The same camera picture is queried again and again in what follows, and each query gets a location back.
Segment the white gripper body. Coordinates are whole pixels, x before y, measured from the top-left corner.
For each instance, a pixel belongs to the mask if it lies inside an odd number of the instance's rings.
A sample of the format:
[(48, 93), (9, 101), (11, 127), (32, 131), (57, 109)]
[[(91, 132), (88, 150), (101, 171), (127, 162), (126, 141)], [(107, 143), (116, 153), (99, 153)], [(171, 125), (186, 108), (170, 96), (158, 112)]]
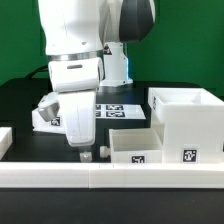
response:
[(92, 145), (95, 142), (96, 131), (96, 91), (59, 93), (58, 101), (69, 145)]

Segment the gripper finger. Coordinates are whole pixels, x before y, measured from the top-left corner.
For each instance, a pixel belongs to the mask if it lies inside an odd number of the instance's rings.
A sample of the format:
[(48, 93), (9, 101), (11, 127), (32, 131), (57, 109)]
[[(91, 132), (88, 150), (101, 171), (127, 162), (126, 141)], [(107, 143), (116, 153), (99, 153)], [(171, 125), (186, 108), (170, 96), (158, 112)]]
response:
[(79, 150), (80, 161), (81, 162), (91, 162), (92, 161), (92, 151), (90, 146), (83, 146)]

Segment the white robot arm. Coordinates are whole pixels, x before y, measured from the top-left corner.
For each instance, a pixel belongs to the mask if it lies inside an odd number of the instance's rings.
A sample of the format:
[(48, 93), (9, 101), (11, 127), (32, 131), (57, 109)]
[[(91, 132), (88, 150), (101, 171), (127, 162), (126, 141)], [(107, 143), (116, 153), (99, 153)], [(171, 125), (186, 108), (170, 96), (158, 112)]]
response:
[(155, 24), (154, 0), (38, 0), (38, 8), (52, 85), (38, 112), (47, 122), (60, 116), (69, 145), (90, 162), (104, 46), (144, 39)]

